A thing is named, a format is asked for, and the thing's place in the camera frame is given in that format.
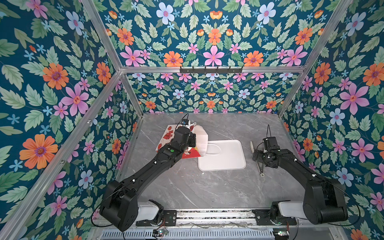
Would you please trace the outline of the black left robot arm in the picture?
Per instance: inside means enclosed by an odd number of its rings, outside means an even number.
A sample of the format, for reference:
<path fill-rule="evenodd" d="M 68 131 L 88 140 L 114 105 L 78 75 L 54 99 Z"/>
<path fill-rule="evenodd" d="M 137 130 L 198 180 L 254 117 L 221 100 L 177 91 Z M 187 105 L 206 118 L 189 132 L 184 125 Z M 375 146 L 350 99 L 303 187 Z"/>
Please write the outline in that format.
<path fill-rule="evenodd" d="M 100 215 L 114 227 L 124 232 L 131 227 L 139 215 L 138 198 L 158 176 L 179 160 L 188 148 L 196 146 L 196 134 L 186 127 L 179 127 L 174 138 L 163 145 L 155 157 L 130 177 L 112 181 L 100 205 Z"/>

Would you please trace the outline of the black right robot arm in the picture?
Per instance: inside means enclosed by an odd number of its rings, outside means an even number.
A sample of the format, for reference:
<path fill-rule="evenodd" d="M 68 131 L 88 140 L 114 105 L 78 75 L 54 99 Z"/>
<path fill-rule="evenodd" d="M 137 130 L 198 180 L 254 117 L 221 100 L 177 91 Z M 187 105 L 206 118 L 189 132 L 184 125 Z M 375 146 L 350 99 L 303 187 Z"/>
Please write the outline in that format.
<path fill-rule="evenodd" d="M 261 177 L 264 167 L 284 169 L 304 188 L 304 199 L 298 201 L 273 202 L 270 209 L 272 221 L 282 218 L 298 218 L 313 225 L 346 221 L 348 208 L 345 189 L 336 180 L 329 180 L 303 164 L 288 149 L 281 149 L 275 137 L 266 137 L 261 142 L 263 149 L 250 142 L 252 160 L 257 163 Z"/>

